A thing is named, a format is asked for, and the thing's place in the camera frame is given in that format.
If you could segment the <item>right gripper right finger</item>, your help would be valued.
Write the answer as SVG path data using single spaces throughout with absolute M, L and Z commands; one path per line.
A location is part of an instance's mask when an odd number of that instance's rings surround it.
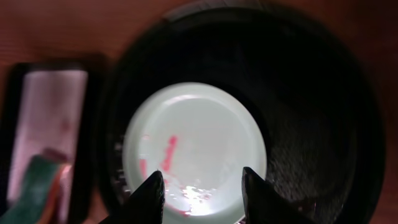
M 250 167 L 243 168 L 241 187 L 246 223 L 313 224 L 311 219 L 295 210 Z

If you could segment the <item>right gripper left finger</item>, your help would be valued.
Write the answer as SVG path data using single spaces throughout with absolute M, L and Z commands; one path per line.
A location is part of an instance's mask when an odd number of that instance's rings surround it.
M 162 224 L 165 184 L 161 171 L 153 172 L 122 207 L 99 224 Z

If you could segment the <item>green yellow sponge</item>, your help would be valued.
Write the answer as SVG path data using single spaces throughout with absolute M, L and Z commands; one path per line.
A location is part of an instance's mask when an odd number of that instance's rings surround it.
M 58 208 L 61 181 L 71 169 L 68 163 L 36 155 L 22 180 L 20 196 L 1 217 L 1 224 L 48 224 Z

